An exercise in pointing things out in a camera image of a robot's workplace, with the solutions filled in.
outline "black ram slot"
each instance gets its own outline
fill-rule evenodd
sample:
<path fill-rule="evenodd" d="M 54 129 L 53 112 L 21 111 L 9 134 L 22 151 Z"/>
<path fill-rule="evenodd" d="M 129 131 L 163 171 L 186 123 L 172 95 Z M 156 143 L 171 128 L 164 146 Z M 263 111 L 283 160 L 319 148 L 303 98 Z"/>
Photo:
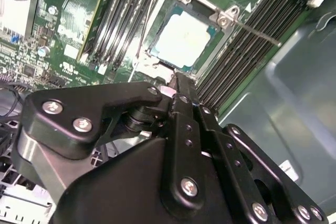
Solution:
<path fill-rule="evenodd" d="M 250 17 L 250 19 L 247 22 L 247 25 L 251 25 L 254 24 L 256 25 L 263 17 L 262 14 L 267 13 L 268 10 L 271 8 L 272 6 L 272 2 L 274 0 L 263 0 L 259 7 L 255 10 L 255 12 L 252 14 L 252 16 Z M 229 45 L 229 47 L 227 48 L 227 50 L 224 52 L 224 55 L 220 58 L 220 60 L 218 61 L 218 63 L 216 64 L 216 66 L 214 66 L 214 68 L 212 69 L 211 73 L 212 76 L 211 78 L 208 78 L 210 76 L 208 76 L 206 78 L 206 80 L 204 80 L 200 86 L 198 87 L 199 90 L 199 96 L 203 96 L 204 93 L 202 92 L 203 90 L 205 91 L 206 88 L 205 87 L 209 87 L 209 85 L 213 85 L 212 83 L 208 83 L 207 81 L 210 80 L 218 80 L 220 79 L 220 77 L 218 76 L 218 74 L 220 74 L 223 70 L 223 63 L 227 60 L 227 56 L 225 57 L 225 55 L 230 54 L 231 52 L 233 52 L 236 48 L 238 48 L 238 45 L 242 43 L 242 41 L 244 41 L 243 37 L 248 36 L 249 33 L 245 30 L 241 30 L 238 35 L 236 36 L 236 38 L 232 41 L 232 43 Z"/>
<path fill-rule="evenodd" d="M 246 25 L 280 39 L 305 8 L 302 0 L 263 0 Z M 270 42 L 241 29 L 212 71 L 198 85 L 200 100 L 219 109 L 272 47 Z"/>
<path fill-rule="evenodd" d="M 290 8 L 284 8 L 282 9 L 282 12 L 279 13 L 280 17 L 284 17 L 286 18 L 286 16 L 284 16 L 286 13 L 287 15 L 290 14 L 289 11 Z M 277 20 L 274 21 L 275 19 L 275 15 L 270 15 L 270 18 L 267 19 L 267 22 L 264 23 L 264 26 L 266 26 L 263 29 L 263 32 L 265 34 L 268 34 L 274 38 L 276 38 L 274 32 L 276 31 L 276 27 L 279 27 L 279 25 L 281 24 L 281 21 Z M 261 46 L 263 44 L 269 44 L 269 42 L 257 37 L 257 36 L 250 36 L 251 40 L 248 42 L 248 45 L 246 47 L 243 48 L 242 52 L 239 53 L 239 59 L 238 62 L 236 63 L 236 65 L 238 65 L 238 68 L 235 67 L 231 67 L 229 69 L 229 73 L 226 74 L 225 78 L 223 78 L 220 82 L 220 84 L 217 85 L 217 87 L 224 87 L 225 84 L 227 83 L 229 86 L 231 86 L 233 84 L 233 82 L 237 81 L 236 79 L 238 79 L 241 75 L 242 75 L 242 71 L 247 68 L 249 65 L 252 64 L 252 62 L 254 61 L 254 56 L 263 56 L 264 54 L 261 52 L 265 46 Z M 211 103 L 216 103 L 218 102 L 218 94 L 216 94 L 215 96 L 211 97 L 211 100 L 207 101 L 207 102 L 211 102 Z"/>

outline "circuit component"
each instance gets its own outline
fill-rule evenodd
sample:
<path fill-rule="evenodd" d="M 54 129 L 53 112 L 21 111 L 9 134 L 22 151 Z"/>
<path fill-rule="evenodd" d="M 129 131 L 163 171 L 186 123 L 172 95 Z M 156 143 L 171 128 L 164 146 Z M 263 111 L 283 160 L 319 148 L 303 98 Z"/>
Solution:
<path fill-rule="evenodd" d="M 279 39 L 305 8 L 304 0 L 263 0 L 246 25 Z M 219 109 L 271 48 L 270 42 L 240 30 L 228 48 L 218 56 L 220 60 L 211 72 L 199 82 L 197 90 L 201 101 Z"/>
<path fill-rule="evenodd" d="M 29 37 L 32 34 L 37 0 L 0 0 L 0 31 Z"/>
<path fill-rule="evenodd" d="M 39 47 L 43 47 L 43 46 L 45 46 L 45 45 L 47 45 L 47 40 L 46 40 L 46 39 L 43 39 L 43 38 L 39 38 L 39 39 L 38 39 L 38 46 L 39 46 Z"/>
<path fill-rule="evenodd" d="M 43 46 L 43 47 L 40 47 L 38 50 L 37 50 L 37 54 L 40 56 L 40 57 L 46 57 L 50 54 L 50 48 L 47 47 L 47 46 Z"/>
<path fill-rule="evenodd" d="M 321 6 L 324 0 L 309 0 L 307 2 L 307 5 L 312 7 L 312 8 L 318 8 Z"/>
<path fill-rule="evenodd" d="M 209 25 L 187 12 L 174 14 L 162 30 L 151 54 L 178 68 L 191 67 L 211 39 L 208 29 Z"/>
<path fill-rule="evenodd" d="M 63 88 L 66 84 L 66 80 L 63 78 L 53 74 L 49 73 L 46 70 L 43 71 L 42 76 L 44 81 L 46 81 L 49 85 L 52 85 L 56 88 Z"/>
<path fill-rule="evenodd" d="M 25 74 L 28 77 L 33 77 L 34 74 L 35 74 L 35 68 L 30 66 L 30 65 L 25 65 L 23 67 L 22 73 Z"/>
<path fill-rule="evenodd" d="M 147 52 L 170 66 L 190 69 L 220 30 L 209 19 L 214 13 L 196 0 L 190 6 L 172 1 Z"/>

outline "white label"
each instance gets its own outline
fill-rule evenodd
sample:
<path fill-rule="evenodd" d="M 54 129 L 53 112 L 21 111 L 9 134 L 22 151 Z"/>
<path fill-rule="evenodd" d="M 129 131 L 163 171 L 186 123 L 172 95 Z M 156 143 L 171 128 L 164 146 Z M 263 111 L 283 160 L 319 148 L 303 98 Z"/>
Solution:
<path fill-rule="evenodd" d="M 251 3 L 248 3 L 248 5 L 247 5 L 246 8 L 245 8 L 245 11 L 251 13 L 251 11 L 252 11 Z"/>
<path fill-rule="evenodd" d="M 299 175 L 295 172 L 289 160 L 284 161 L 279 167 L 291 178 L 291 180 L 297 181 L 299 179 Z"/>
<path fill-rule="evenodd" d="M 73 47 L 71 45 L 66 45 L 64 49 L 64 55 L 72 58 L 72 59 L 77 59 L 79 50 L 76 47 Z"/>

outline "black plastic part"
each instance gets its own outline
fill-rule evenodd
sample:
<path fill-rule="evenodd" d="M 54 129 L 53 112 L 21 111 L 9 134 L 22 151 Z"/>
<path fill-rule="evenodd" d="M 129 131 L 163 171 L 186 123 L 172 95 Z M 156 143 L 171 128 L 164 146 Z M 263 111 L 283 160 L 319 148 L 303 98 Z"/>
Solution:
<path fill-rule="evenodd" d="M 193 105 L 180 93 L 173 97 L 168 127 L 161 199 L 172 215 L 186 219 L 195 215 L 204 204 L 204 173 L 200 165 L 201 140 L 198 123 L 193 119 Z M 184 193 L 181 188 L 184 178 L 196 185 L 196 196 Z"/>
<path fill-rule="evenodd" d="M 239 134 L 234 133 L 233 128 L 239 130 Z M 263 197 L 268 198 L 268 205 L 273 209 L 272 215 L 274 217 L 282 223 L 328 223 L 327 216 L 322 209 L 242 129 L 236 125 L 228 124 L 223 128 L 223 132 L 235 140 L 240 151 L 253 163 L 251 174 L 257 185 L 262 185 L 263 193 L 267 191 L 267 197 L 265 194 Z M 302 217 L 298 206 L 303 206 L 308 210 L 310 221 Z M 313 214 L 311 207 L 317 209 L 321 214 L 322 221 Z"/>
<path fill-rule="evenodd" d="M 170 215 L 160 199 L 166 139 L 147 140 L 80 177 L 61 197 L 53 224 L 233 223 L 211 158 L 202 156 L 206 202 L 187 222 Z"/>
<path fill-rule="evenodd" d="M 88 157 L 102 134 L 105 118 L 118 121 L 121 113 L 135 106 L 157 105 L 160 92 L 147 82 L 116 83 L 59 90 L 38 91 L 26 98 L 21 124 L 33 139 L 69 159 Z M 59 114 L 48 114 L 42 109 L 47 101 L 62 104 Z M 78 132 L 72 123 L 77 118 L 88 119 L 90 132 Z"/>
<path fill-rule="evenodd" d="M 194 81 L 184 74 L 176 73 L 169 83 L 169 87 L 178 90 L 180 94 L 188 97 L 193 105 L 200 103 Z"/>
<path fill-rule="evenodd" d="M 202 148 L 209 150 L 214 158 L 218 178 L 233 219 L 239 223 L 258 223 L 252 208 L 256 202 L 264 207 L 269 216 L 265 223 L 272 223 L 270 211 L 233 138 L 222 133 L 214 115 L 206 113 L 203 106 L 197 107 L 195 114 L 201 125 Z"/>
<path fill-rule="evenodd" d="M 22 158 L 20 153 L 17 151 L 17 141 L 15 141 L 13 144 L 12 153 L 10 156 L 15 166 L 15 169 L 20 174 L 29 174 L 29 180 L 43 188 L 45 187 L 37 172 L 35 171 L 33 165 L 29 161 Z"/>

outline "black mechanical linkage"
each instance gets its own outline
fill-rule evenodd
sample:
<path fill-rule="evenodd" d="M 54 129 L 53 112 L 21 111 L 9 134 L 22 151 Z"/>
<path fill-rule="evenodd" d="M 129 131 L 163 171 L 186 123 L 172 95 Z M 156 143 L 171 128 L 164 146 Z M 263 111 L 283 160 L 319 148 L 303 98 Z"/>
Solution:
<path fill-rule="evenodd" d="M 171 98 L 145 82 L 28 96 L 13 162 L 58 204 L 53 224 L 328 223 L 242 129 L 218 125 L 192 80 L 170 87 Z M 92 169 L 94 147 L 141 131 L 151 139 Z"/>

